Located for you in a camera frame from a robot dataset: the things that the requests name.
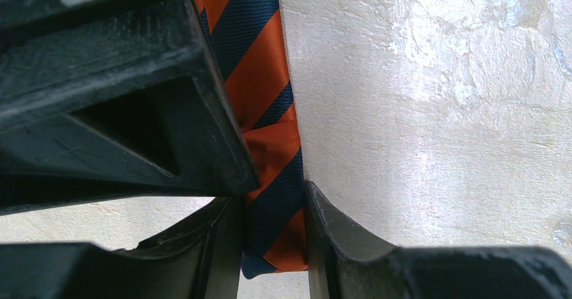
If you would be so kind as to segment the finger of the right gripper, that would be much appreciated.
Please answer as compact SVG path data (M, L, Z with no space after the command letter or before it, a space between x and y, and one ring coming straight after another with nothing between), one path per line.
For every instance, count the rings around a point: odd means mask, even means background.
M193 0L1 0L2 214L258 185Z

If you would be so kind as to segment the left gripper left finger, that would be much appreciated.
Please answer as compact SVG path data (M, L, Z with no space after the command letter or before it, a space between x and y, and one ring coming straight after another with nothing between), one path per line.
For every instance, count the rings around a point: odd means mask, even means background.
M89 243L1 247L2 298L235 298L243 205L217 198L133 250Z

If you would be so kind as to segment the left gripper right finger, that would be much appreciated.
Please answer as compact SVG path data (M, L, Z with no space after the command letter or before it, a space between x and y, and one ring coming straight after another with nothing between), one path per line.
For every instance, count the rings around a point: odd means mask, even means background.
M404 248L306 184L312 298L570 298L571 267L540 247Z

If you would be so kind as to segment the orange navy striped tie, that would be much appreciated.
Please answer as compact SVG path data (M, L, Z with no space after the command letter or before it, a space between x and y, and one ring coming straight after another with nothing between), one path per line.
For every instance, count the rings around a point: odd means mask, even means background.
M260 187L245 197L247 279L307 268L301 140L279 0L194 0Z

